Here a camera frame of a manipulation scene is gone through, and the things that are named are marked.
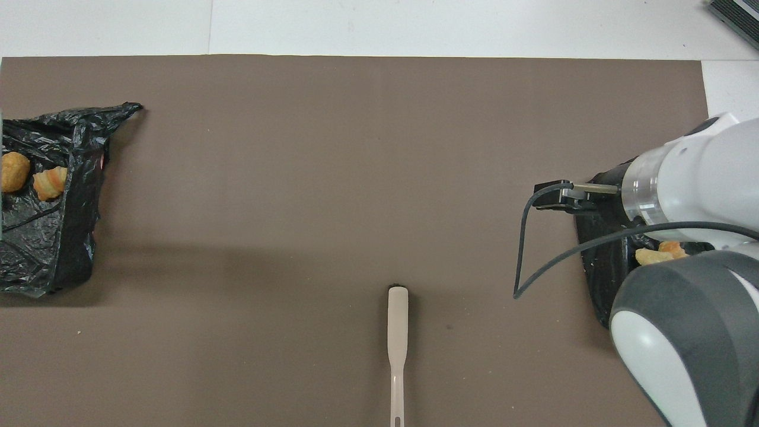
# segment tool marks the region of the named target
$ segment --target white plastic spatula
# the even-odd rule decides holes
[[[390,427],[404,427],[403,366],[408,350],[408,289],[390,288],[387,299],[387,355],[390,358]]]

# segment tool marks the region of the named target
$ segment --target pastry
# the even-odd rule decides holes
[[[11,151],[2,156],[2,192],[21,190],[29,175],[29,159],[23,154]]]
[[[56,166],[53,169],[47,169],[40,173],[35,173],[34,189],[37,191],[37,197],[41,201],[51,198],[57,198],[63,192],[66,186],[66,173],[68,170],[64,167]]]
[[[635,260],[640,265],[656,264],[657,262],[671,261],[675,256],[671,252],[652,251],[650,249],[638,249],[635,251]]]
[[[680,242],[661,242],[659,244],[659,252],[669,252],[675,259],[688,256],[682,246],[680,246]]]

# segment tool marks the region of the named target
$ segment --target croissant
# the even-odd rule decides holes
[[[635,251],[635,260],[640,265],[656,264],[657,262],[671,261],[675,259],[672,252],[659,252],[650,249],[638,249]]]
[[[57,198],[63,192],[66,186],[66,173],[68,169],[56,166],[53,169],[47,169],[40,173],[35,173],[34,189],[37,191],[37,197],[41,201],[50,198]]]
[[[680,242],[661,242],[659,244],[660,252],[669,252],[675,259],[685,258],[688,254],[680,246]]]

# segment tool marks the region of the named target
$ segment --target black cable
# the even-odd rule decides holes
[[[541,196],[550,193],[551,191],[556,190],[563,190],[564,188],[574,188],[575,185],[571,182],[562,182],[559,184],[549,185],[545,188],[541,188],[540,190],[534,192],[532,194],[532,197],[530,197],[529,200],[527,200],[527,204],[524,206],[524,210],[522,211],[522,220],[521,220],[521,229],[519,231],[519,252],[517,252],[517,280],[514,283],[514,295],[515,299],[518,298],[517,290],[519,289],[519,276],[521,275],[521,262],[522,257],[524,256],[524,232],[527,229],[527,215],[530,213],[530,209],[532,208],[532,205],[535,203],[535,201],[540,198]]]
[[[726,224],[726,223],[711,223],[707,221],[682,221],[678,223],[667,223],[667,224],[654,224],[652,226],[639,226],[632,229],[625,229],[623,231],[619,232],[613,232],[611,234],[607,234],[606,236],[599,237],[597,239],[588,240],[587,242],[577,245],[572,249],[569,249],[568,251],[565,251],[561,255],[556,256],[551,261],[548,261],[545,263],[544,266],[539,268],[535,273],[532,274],[525,282],[524,285],[519,286],[519,278],[521,273],[521,265],[517,266],[517,275],[516,275],[516,281],[514,284],[514,299],[517,299],[521,296],[522,293],[535,281],[537,280],[540,275],[548,271],[551,267],[558,264],[561,261],[564,261],[566,258],[569,258],[570,256],[585,251],[590,248],[595,248],[596,246],[605,245],[606,243],[614,242],[616,240],[624,239],[629,236],[635,236],[637,234],[645,234],[647,232],[654,232],[654,231],[663,231],[668,229],[715,229],[719,231],[727,231],[727,232],[733,232],[735,234],[740,234],[741,236],[746,236],[750,239],[759,241],[759,232],[747,229],[745,227],[741,226],[735,226],[732,224]],[[520,242],[519,244],[519,250],[522,250],[522,245],[524,242]],[[521,264],[521,256],[518,257],[518,262]]]

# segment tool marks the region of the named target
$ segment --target bread roll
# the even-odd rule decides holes
[[[2,156],[2,192],[21,190],[29,175],[30,163],[23,154],[11,151]]]

